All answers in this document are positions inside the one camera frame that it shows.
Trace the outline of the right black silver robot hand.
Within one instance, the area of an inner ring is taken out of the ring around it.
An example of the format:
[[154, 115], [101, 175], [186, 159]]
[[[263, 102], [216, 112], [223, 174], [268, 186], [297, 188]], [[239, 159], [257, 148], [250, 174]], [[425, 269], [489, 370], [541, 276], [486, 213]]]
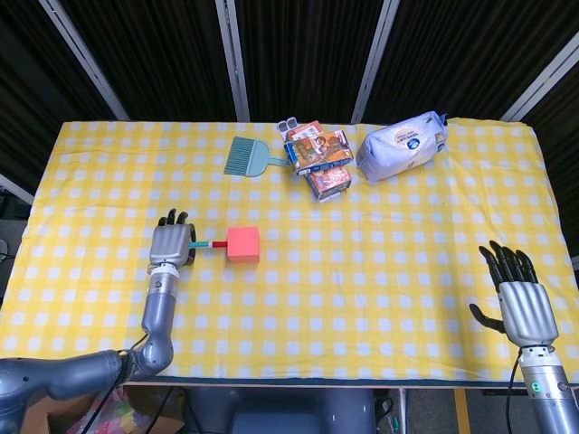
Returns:
[[479, 252], [489, 268], [501, 318], [486, 316], [479, 306], [471, 303], [469, 309], [474, 319], [506, 335], [520, 348], [551, 345], [559, 336], [554, 311], [528, 255], [495, 241], [488, 247], [480, 246]]

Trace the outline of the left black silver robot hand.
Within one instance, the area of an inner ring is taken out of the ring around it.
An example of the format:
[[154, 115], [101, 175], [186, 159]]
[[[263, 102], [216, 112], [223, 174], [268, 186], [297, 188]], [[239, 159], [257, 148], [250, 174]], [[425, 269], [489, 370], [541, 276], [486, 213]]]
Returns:
[[187, 217], [187, 212], [176, 214], [176, 209], [171, 209], [159, 218], [153, 231], [150, 265], [169, 263], [180, 269], [194, 263], [196, 250], [190, 244], [196, 241], [195, 226], [186, 221]]

